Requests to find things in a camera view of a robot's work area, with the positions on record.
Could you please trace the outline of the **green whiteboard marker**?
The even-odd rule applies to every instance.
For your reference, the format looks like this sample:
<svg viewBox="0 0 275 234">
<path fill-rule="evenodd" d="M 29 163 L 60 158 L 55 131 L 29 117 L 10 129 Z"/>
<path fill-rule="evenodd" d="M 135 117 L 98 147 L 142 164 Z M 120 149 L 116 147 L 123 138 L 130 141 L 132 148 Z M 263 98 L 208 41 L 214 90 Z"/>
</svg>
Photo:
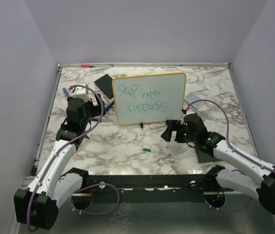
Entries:
<svg viewBox="0 0 275 234">
<path fill-rule="evenodd" d="M 160 155 L 165 155 L 165 156 L 170 156 L 170 153 L 165 153 L 165 152 L 161 152 L 161 151 L 156 151 L 156 150 L 152 150 L 149 148 L 143 148 L 142 149 L 144 152 L 150 152 L 150 153 L 155 153 L 155 154 L 160 154 Z"/>
</svg>

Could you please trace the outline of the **yellow framed whiteboard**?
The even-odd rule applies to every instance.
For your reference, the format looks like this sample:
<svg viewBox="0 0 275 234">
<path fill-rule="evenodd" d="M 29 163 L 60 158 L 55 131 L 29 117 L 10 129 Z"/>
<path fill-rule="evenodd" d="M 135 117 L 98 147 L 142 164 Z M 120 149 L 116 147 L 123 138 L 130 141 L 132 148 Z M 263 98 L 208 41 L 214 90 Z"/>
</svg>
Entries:
<svg viewBox="0 0 275 234">
<path fill-rule="evenodd" d="M 115 78 L 112 81 L 119 125 L 182 118 L 184 72 Z"/>
</svg>

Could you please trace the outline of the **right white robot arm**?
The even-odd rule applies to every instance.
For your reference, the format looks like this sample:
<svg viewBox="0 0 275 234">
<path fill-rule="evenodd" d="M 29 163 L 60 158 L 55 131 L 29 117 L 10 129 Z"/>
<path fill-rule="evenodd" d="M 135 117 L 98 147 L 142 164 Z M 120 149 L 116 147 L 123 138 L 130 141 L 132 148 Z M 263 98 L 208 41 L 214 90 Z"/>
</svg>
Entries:
<svg viewBox="0 0 275 234">
<path fill-rule="evenodd" d="M 182 120 L 168 120 L 161 138 L 169 142 L 176 132 L 177 143 L 193 143 L 196 152 L 229 163 L 240 173 L 222 166 L 215 166 L 205 179 L 206 187 L 216 191 L 229 188 L 250 196 L 275 215 L 275 165 L 245 153 L 232 145 L 224 136 L 210 132 L 196 114 L 186 115 Z"/>
</svg>

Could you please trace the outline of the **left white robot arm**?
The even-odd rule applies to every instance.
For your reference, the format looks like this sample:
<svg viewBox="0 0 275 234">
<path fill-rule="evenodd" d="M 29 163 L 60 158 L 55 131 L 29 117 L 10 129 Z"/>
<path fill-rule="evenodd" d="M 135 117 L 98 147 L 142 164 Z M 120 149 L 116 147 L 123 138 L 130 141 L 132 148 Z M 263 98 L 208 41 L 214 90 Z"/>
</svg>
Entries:
<svg viewBox="0 0 275 234">
<path fill-rule="evenodd" d="M 89 187 L 89 180 L 76 172 L 69 173 L 63 181 L 59 179 L 70 158 L 90 133 L 86 129 L 90 118 L 104 115 L 104 103 L 99 94 L 95 97 L 96 106 L 79 97 L 68 98 L 66 123 L 57 133 L 49 158 L 32 182 L 14 194 L 17 222 L 25 224 L 31 233 L 37 229 L 51 229 L 60 207 L 73 192 L 82 193 Z"/>
</svg>

